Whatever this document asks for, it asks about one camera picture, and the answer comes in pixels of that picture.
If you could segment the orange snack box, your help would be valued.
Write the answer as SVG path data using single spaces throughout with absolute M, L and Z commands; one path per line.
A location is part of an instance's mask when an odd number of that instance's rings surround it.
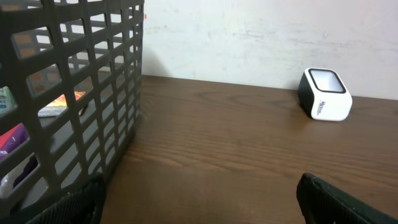
M 83 95 L 85 95 L 85 91 L 75 91 L 75 99 L 78 101 Z M 78 112 L 79 116 L 82 116 L 85 112 L 87 106 L 84 106 Z M 38 117 L 40 118 L 51 118 L 56 117 L 62 114 L 68 108 L 65 95 L 59 96 L 57 99 L 53 100 L 47 106 L 43 107 L 38 112 Z

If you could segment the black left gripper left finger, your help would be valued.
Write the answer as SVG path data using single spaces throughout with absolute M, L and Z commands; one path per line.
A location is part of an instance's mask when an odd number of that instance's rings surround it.
M 106 182 L 100 172 L 81 183 L 71 184 L 57 193 L 1 219 L 1 224 L 97 224 L 106 199 Z

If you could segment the green wipes packet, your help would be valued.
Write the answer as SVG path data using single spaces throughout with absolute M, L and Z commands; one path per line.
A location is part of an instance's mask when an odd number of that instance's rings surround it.
M 0 113 L 7 113 L 8 111 L 16 109 L 16 107 L 16 102 L 9 87 L 2 87 L 0 90 Z

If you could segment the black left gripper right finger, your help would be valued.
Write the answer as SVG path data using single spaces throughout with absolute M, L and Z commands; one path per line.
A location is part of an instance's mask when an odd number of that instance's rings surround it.
M 397 224 L 396 218 L 308 172 L 301 176 L 296 196 L 307 224 Z

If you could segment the purple red pad packet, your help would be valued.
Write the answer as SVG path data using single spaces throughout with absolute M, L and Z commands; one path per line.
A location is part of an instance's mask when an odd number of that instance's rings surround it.
M 1 135 L 1 159 L 28 140 L 29 135 L 25 126 L 20 123 Z

